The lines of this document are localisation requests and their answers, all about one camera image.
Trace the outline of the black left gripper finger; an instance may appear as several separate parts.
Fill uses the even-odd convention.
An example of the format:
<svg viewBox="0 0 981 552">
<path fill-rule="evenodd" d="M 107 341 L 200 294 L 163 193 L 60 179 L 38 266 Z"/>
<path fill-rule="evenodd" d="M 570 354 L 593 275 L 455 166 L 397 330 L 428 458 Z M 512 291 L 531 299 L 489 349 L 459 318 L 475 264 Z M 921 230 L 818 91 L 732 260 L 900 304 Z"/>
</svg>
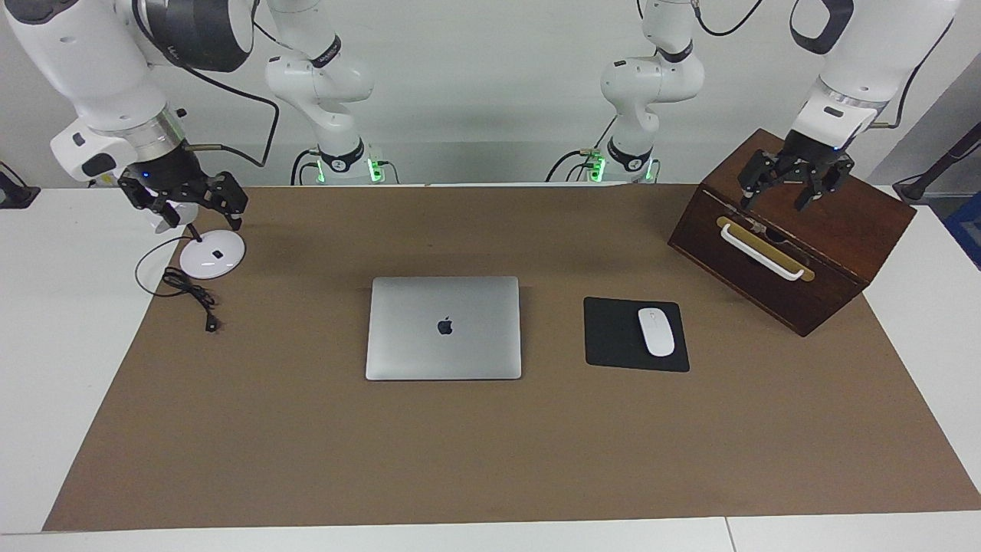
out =
<svg viewBox="0 0 981 552">
<path fill-rule="evenodd" d="M 743 193 L 743 198 L 740 200 L 741 209 L 751 209 L 761 193 L 782 184 L 783 178 L 777 171 L 779 160 L 778 155 L 767 153 L 762 149 L 751 155 L 738 175 L 738 183 Z"/>
<path fill-rule="evenodd" d="M 802 211 L 827 193 L 837 192 L 838 188 L 851 174 L 855 161 L 851 157 L 839 157 L 831 163 L 814 164 L 800 162 L 802 165 L 802 184 L 805 188 L 795 200 L 795 209 Z"/>
</svg>

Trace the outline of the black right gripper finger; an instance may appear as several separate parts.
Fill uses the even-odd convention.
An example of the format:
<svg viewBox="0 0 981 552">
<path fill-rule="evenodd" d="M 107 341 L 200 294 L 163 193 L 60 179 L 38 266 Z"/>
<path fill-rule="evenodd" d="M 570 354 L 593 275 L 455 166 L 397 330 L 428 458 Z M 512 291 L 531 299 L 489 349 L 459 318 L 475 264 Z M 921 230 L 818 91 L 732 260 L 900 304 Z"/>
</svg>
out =
<svg viewBox="0 0 981 552">
<path fill-rule="evenodd" d="M 248 207 L 248 195 L 231 172 L 219 172 L 204 179 L 206 190 L 201 206 L 220 213 L 232 231 L 241 230 L 242 216 Z"/>
<path fill-rule="evenodd" d="M 176 207 L 168 199 L 153 195 L 136 179 L 120 179 L 119 188 L 135 209 L 149 213 L 153 229 L 176 229 L 181 226 L 181 214 Z"/>
</svg>

